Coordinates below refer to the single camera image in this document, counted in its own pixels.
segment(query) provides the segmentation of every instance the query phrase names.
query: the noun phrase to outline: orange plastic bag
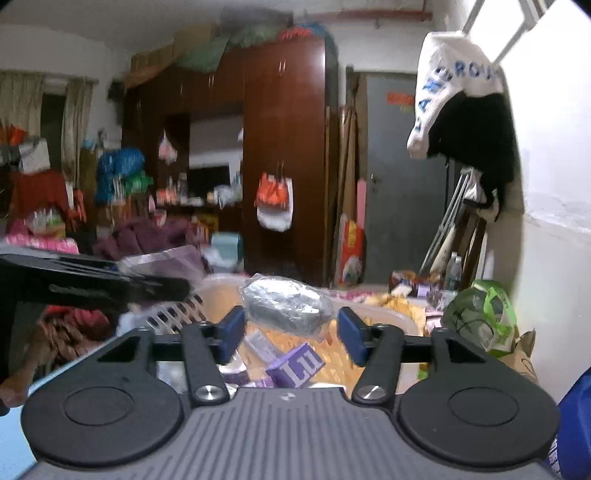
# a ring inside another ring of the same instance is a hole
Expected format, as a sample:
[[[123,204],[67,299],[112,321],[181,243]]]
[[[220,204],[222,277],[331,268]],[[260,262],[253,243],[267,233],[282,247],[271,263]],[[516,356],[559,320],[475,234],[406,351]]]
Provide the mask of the orange plastic bag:
[[[290,195],[287,183],[282,178],[278,180],[273,175],[263,173],[256,191],[255,206],[275,207],[280,210],[289,210]]]
[[[17,147],[19,146],[23,140],[25,140],[25,137],[27,136],[27,132],[26,130],[23,130],[22,128],[18,128],[15,127],[14,125],[11,125],[8,128],[8,143],[10,144],[11,147]]]

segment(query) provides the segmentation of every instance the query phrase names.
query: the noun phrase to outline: gray door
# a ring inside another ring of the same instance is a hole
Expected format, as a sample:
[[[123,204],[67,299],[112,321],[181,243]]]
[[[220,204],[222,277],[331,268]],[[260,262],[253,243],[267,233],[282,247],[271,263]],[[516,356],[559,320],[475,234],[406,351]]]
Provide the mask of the gray door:
[[[393,270],[418,272],[445,211],[445,162],[413,159],[406,149],[416,82],[410,74],[367,77],[367,283],[386,283]]]

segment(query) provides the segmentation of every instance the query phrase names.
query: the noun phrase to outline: ribbed surface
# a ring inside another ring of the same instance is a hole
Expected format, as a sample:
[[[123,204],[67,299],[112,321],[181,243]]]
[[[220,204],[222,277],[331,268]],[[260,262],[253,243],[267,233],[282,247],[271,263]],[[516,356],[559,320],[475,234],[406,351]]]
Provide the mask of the ribbed surface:
[[[203,407],[159,453],[109,472],[38,464],[25,477],[54,480],[348,480],[367,478],[550,479],[538,465],[512,472],[454,470],[419,455],[387,415],[345,401],[339,390],[240,389]]]

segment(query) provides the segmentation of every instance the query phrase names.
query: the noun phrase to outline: white plastic basket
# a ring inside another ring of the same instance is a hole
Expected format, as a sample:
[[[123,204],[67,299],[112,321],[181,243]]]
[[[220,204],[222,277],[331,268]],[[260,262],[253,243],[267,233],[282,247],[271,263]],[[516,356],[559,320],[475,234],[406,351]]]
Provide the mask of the white plastic basket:
[[[236,305],[242,305],[239,289],[245,284],[246,277],[232,274],[210,275],[203,279],[194,293],[182,303],[164,303],[142,312],[140,315],[121,319],[118,335],[139,325],[150,325],[157,333],[177,333],[183,325],[199,320],[217,323]],[[387,323],[402,329],[407,335],[417,335],[415,323],[405,315],[393,310],[371,307],[351,301],[332,299],[335,311],[341,307],[350,307],[359,317],[371,320],[371,323]],[[324,359],[326,366],[314,377],[320,382],[344,385],[350,393],[359,378],[362,368],[355,366],[349,359],[345,347],[336,335],[335,322],[331,322],[326,337],[322,341],[299,338],[285,333],[263,329],[248,322],[247,331],[263,331],[269,339],[284,352],[301,344],[310,343],[312,348]],[[238,351],[248,367],[251,379],[264,375],[264,365],[242,342]],[[400,369],[397,393],[405,392],[417,381],[418,364],[404,364]]]

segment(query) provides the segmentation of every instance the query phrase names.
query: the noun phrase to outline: plastic bottle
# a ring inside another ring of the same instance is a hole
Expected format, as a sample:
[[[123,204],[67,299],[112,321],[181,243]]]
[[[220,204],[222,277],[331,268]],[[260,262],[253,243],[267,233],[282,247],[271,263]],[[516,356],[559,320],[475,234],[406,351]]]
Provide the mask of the plastic bottle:
[[[178,202],[181,205],[186,205],[189,199],[189,187],[187,185],[187,174],[179,173],[177,182],[177,196]]]
[[[445,273],[445,290],[457,291],[462,276],[462,258],[457,253],[452,253],[452,257],[447,263]]]

